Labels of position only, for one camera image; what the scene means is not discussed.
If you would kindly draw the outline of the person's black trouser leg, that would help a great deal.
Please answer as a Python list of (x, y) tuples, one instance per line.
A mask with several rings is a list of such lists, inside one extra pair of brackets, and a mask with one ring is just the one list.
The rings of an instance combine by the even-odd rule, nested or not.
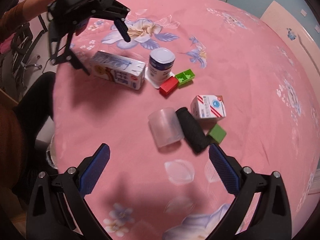
[(36, 146), (36, 138), (48, 118), (53, 118), (55, 80), (54, 72), (42, 74), (14, 109), (24, 139), (22, 170), (18, 179), (18, 184), (23, 186), (34, 185), (37, 175), (48, 167), (46, 150)]

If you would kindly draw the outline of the white blue yogurt cup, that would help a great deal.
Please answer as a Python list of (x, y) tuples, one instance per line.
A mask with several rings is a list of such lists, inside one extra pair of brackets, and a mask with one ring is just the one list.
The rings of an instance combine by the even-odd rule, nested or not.
[(175, 59), (174, 53), (167, 48), (161, 47), (150, 52), (145, 77), (154, 88), (159, 89), (168, 78), (175, 76), (171, 71)]

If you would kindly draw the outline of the black office chair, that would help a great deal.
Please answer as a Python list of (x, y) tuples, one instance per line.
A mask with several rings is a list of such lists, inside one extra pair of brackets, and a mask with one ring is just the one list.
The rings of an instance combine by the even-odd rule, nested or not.
[(44, 31), (34, 37), (29, 23), (21, 25), (9, 38), (9, 48), (1, 53), (1, 89), (7, 94), (16, 93), (20, 88), (27, 89), (24, 84), (26, 70), (35, 68), (41, 70), (38, 64), (39, 54), (33, 54)]

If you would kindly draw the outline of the blue white milk carton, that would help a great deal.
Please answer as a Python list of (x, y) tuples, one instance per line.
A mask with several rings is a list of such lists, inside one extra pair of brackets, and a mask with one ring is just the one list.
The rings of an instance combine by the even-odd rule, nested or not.
[(145, 79), (146, 64), (128, 57), (97, 51), (89, 64), (93, 75), (134, 90), (139, 90)]

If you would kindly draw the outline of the green open plastic block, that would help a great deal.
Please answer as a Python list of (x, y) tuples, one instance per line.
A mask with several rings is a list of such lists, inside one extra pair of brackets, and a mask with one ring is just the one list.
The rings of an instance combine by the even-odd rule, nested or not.
[(191, 69), (188, 69), (176, 74), (175, 78), (178, 80), (178, 86), (182, 86), (192, 81), (195, 78), (195, 74)]

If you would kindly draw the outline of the white trash bin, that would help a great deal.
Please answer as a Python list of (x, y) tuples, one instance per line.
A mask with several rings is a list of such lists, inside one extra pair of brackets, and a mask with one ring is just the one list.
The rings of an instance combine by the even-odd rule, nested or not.
[(55, 135), (52, 136), (50, 143), (47, 147), (46, 150), (46, 161), (50, 165), (50, 167), (54, 169), (57, 168), (57, 161), (56, 161), (56, 152), (55, 152), (55, 140), (54, 140)]

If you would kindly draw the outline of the green wooden cube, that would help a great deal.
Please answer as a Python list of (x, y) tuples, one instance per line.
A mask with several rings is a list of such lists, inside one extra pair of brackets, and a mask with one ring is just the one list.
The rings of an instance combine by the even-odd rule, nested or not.
[(220, 144), (226, 136), (226, 131), (218, 124), (215, 124), (214, 127), (209, 130), (207, 137), (210, 141)]

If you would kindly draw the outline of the black foam cylinder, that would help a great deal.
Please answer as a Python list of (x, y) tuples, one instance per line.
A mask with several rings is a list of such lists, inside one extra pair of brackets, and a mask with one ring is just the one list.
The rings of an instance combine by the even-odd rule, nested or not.
[(200, 154), (209, 145), (210, 140), (204, 134), (198, 121), (192, 116), (186, 107), (176, 111), (182, 132), (189, 146), (195, 154)]

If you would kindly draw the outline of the pink wooden headboard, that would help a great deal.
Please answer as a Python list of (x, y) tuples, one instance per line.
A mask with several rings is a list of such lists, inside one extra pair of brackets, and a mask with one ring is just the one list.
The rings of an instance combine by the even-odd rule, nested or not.
[(260, 18), (290, 48), (303, 66), (319, 100), (320, 50), (306, 29), (278, 2), (272, 3)]

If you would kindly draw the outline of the white red medicine box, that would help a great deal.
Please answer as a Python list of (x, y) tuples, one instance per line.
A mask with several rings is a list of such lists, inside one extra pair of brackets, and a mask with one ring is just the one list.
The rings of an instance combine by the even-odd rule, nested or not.
[(221, 120), (226, 109), (221, 95), (197, 95), (191, 103), (191, 113), (197, 120)]

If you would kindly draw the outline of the translucent plastic cup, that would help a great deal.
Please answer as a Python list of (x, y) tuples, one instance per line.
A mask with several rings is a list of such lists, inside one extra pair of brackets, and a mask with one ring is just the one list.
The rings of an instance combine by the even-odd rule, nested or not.
[(173, 108), (164, 108), (148, 116), (148, 124), (158, 148), (181, 141), (184, 134)]

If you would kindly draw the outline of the pink floral bed sheet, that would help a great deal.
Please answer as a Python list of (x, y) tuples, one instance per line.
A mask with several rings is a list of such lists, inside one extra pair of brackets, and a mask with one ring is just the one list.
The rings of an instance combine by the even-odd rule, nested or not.
[(319, 158), (319, 105), (295, 54), (264, 22), (217, 0), (117, 0), (125, 42), (91, 19), (54, 88), (61, 171), (103, 143), (86, 202), (112, 239), (205, 239), (231, 206), (209, 144), (254, 172), (278, 171), (297, 220)]

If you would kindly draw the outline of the red plastic block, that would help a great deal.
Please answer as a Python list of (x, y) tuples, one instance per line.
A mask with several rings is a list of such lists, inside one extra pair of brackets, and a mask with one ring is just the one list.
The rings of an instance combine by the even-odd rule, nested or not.
[(159, 93), (162, 96), (167, 97), (178, 87), (178, 84), (179, 84), (178, 79), (176, 79), (176, 77), (174, 76), (171, 76), (164, 83), (160, 85)]

